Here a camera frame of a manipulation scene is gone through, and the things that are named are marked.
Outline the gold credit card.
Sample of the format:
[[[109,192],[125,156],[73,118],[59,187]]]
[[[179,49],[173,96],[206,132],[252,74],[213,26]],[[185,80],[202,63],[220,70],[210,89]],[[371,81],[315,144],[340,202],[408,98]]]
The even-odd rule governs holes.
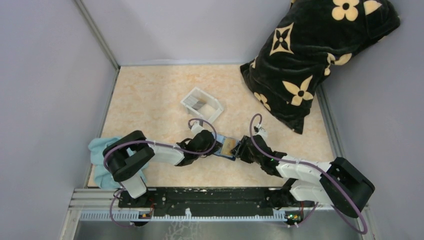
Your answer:
[[[226,137],[222,142],[220,154],[231,157],[233,155],[232,150],[236,147],[237,142],[238,141],[234,138]]]

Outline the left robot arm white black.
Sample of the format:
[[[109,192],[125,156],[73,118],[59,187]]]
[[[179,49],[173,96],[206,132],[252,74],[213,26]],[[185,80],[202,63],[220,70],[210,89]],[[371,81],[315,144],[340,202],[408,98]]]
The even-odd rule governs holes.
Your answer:
[[[144,207],[150,200],[145,181],[138,174],[146,164],[158,162],[184,167],[222,147],[215,128],[205,129],[199,118],[194,118],[193,122],[189,128],[194,136],[175,144],[148,140],[142,131],[135,130],[103,151],[104,167],[113,180],[128,192],[136,206]]]

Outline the white plastic card box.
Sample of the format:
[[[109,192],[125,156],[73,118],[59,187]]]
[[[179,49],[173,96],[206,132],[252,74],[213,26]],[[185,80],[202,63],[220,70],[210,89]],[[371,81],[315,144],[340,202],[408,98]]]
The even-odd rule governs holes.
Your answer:
[[[219,100],[199,87],[194,87],[180,101],[186,112],[195,118],[213,123],[225,110]]]

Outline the navy blue card holder wallet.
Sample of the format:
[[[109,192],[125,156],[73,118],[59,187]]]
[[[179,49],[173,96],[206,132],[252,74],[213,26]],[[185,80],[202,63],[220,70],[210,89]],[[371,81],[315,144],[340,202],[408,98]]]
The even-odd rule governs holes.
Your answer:
[[[213,153],[215,156],[222,157],[231,161],[235,161],[236,157],[233,154],[233,149],[239,144],[239,140],[233,137],[227,137],[218,134],[216,137],[217,143],[215,145],[216,151]]]

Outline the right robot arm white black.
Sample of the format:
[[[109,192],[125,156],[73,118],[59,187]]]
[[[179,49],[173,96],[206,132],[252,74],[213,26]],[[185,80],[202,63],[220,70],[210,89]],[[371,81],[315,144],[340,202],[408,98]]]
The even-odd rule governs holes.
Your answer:
[[[281,199],[287,206],[310,201],[335,207],[342,214],[358,218],[372,194],[374,184],[347,159],[308,161],[267,146],[264,135],[256,131],[243,136],[231,153],[246,163],[257,163],[271,176],[286,178]]]

